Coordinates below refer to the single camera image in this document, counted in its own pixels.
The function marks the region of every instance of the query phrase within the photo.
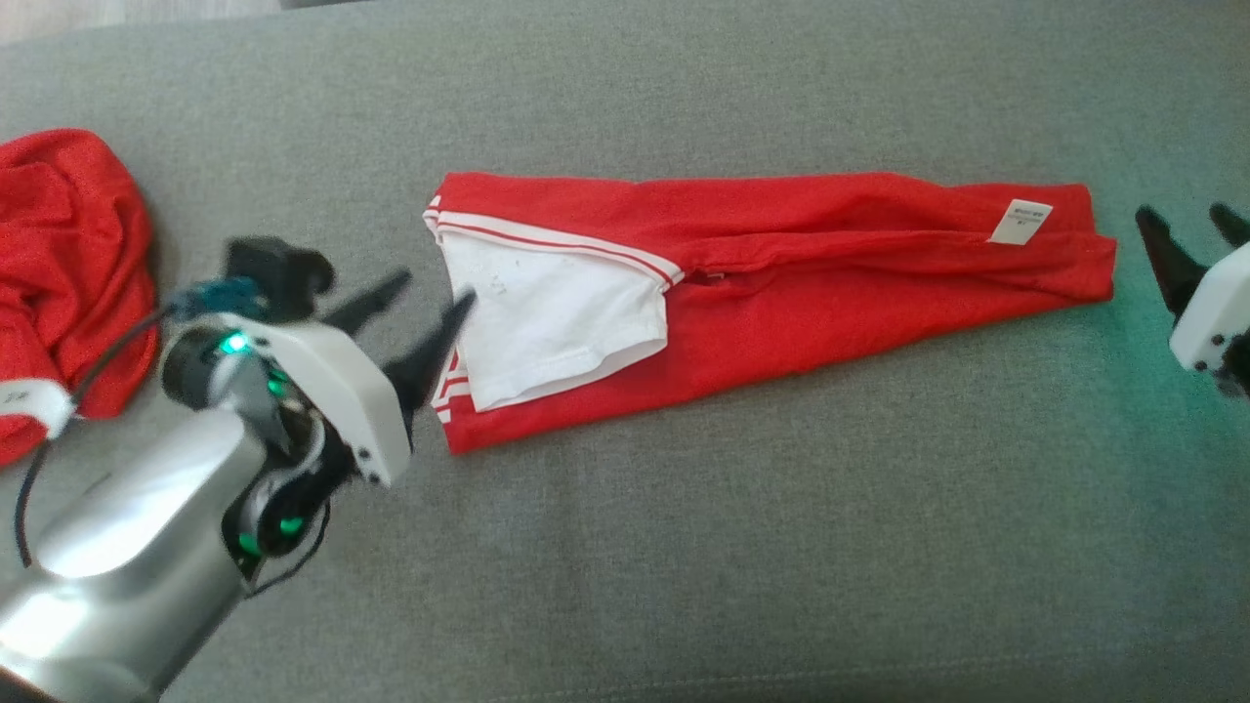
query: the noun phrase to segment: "green led light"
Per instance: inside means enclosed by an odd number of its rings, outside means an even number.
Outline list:
[[[300,533],[304,527],[304,518],[286,518],[285,520],[278,523],[278,529],[282,530],[284,537],[295,537]]]
[[[248,348],[248,336],[241,331],[236,331],[222,339],[218,348],[225,354],[236,354]]]
[[[252,557],[260,557],[260,545],[256,544],[256,538],[250,534],[239,535],[239,547],[242,547],[242,550]]]

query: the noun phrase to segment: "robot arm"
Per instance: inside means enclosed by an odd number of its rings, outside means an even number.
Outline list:
[[[1211,221],[1235,250],[1202,266],[1171,236],[1155,210],[1138,210],[1138,229],[1162,293],[1176,316],[1171,350],[1188,369],[1210,373],[1228,395],[1250,394],[1250,223],[1225,205]]]
[[[196,414],[66,508],[0,590],[0,699],[156,700],[234,608],[268,588],[266,559],[320,539],[339,488],[354,477],[389,487],[408,468],[408,423],[471,294],[382,370],[350,334],[406,273],[322,321],[312,294],[332,270],[314,251],[238,241],[228,275],[255,283],[268,306],[245,296],[194,310],[218,311],[174,341],[161,383]],[[25,405],[0,412],[25,408],[55,434],[69,395],[35,390],[11,387]]]

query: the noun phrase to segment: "folded red shirt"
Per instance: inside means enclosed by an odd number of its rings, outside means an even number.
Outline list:
[[[0,145],[0,380],[75,388],[152,310],[151,225],[126,168],[96,135],[59,129]],[[100,375],[79,413],[121,413],[159,348],[152,329]],[[44,437],[0,418],[0,465]]]
[[[454,453],[1109,300],[1115,266],[1081,185],[452,174],[425,220],[479,294]]]

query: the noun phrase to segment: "red stripe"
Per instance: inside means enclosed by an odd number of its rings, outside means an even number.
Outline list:
[[[495,231],[492,229],[485,229],[485,228],[479,228],[479,226],[451,224],[451,223],[439,223],[439,225],[440,226],[446,226],[446,228],[454,228],[454,229],[468,229],[470,231],[476,231],[479,234],[485,234],[488,236],[498,236],[500,239],[509,239],[511,241],[520,241],[522,244],[538,244],[538,245],[541,245],[541,246],[554,246],[554,248],[558,248],[558,249],[589,249],[590,251],[599,251],[600,254],[606,254],[609,256],[620,256],[620,258],[624,258],[624,259],[629,259],[631,261],[636,261],[636,263],[639,263],[639,264],[641,264],[641,265],[644,265],[644,266],[646,266],[649,269],[651,269],[652,271],[660,274],[660,278],[662,278],[665,280],[665,283],[668,283],[669,285],[675,285],[672,283],[672,278],[669,274],[664,273],[664,269],[658,268],[655,264],[651,264],[646,259],[639,259],[638,256],[634,256],[631,254],[625,254],[625,253],[621,253],[621,251],[612,251],[611,249],[601,249],[599,246],[590,246],[589,244],[561,244],[561,243],[556,243],[556,241],[542,241],[542,240],[538,240],[538,239],[525,239],[524,236],[515,236],[515,235],[511,235],[511,234],[504,234],[501,231]]]
[[[439,393],[439,398],[442,398],[444,395],[446,395],[448,394],[448,389],[451,388],[452,385],[458,384],[458,383],[469,383],[469,379],[468,378],[449,378],[446,382],[444,382],[444,384],[442,384],[442,392]]]

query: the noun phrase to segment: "white stripe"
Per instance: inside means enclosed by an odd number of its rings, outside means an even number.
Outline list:
[[[446,400],[458,395],[469,395],[468,383],[452,383],[448,387],[448,392],[442,394],[442,399]]]
[[[508,236],[516,236],[525,239],[528,241],[515,241],[511,239],[502,239],[509,246],[516,246],[520,249],[529,249],[532,251],[549,251],[552,249],[569,250],[570,248],[581,249],[581,253],[592,256],[605,256],[614,261],[620,261],[634,266],[635,269],[646,273],[651,278],[660,280],[668,285],[668,280],[662,275],[656,273],[664,271],[672,283],[678,283],[682,278],[681,268],[672,261],[665,259],[664,256],[658,256],[650,251],[644,251],[641,249],[635,249],[632,246],[625,246],[622,244],[616,244],[614,241],[608,241],[604,239],[595,239],[592,236],[582,236],[580,234],[570,234],[566,231],[559,231],[554,229],[546,229],[534,225],[528,225],[522,223],[515,223],[511,220],[504,220],[500,218],[490,218],[486,215],[474,215],[470,213],[452,213],[444,210],[439,211],[426,211],[424,215],[426,226],[434,233],[438,239],[442,231],[454,231],[456,234],[462,234],[465,236],[474,236],[479,239],[489,239],[491,241],[501,241],[501,238],[492,238],[489,234],[470,229],[460,229],[461,226],[475,226],[481,229],[488,229],[498,231]]]
[[[451,354],[448,354],[448,363],[442,372],[444,380],[456,378],[469,378],[469,367],[465,365],[465,358],[460,355],[460,348],[452,348]]]
[[[449,380],[460,379],[460,378],[469,378],[469,369],[464,365],[464,363],[460,364],[460,368],[458,368],[455,370],[451,370],[451,363],[456,358],[459,358],[459,357],[460,357],[460,353],[458,350],[452,350],[451,354],[448,354],[448,359],[445,362],[442,362],[442,373],[439,374],[439,385],[436,387],[439,392],[435,393],[434,394],[434,399],[430,400],[430,407],[431,408],[438,408],[439,405],[442,404],[444,400],[446,400],[449,398],[448,393],[445,393],[442,390],[444,388],[448,388],[448,382]],[[469,385],[469,384],[468,383],[461,383],[461,384],[458,384],[458,385]]]

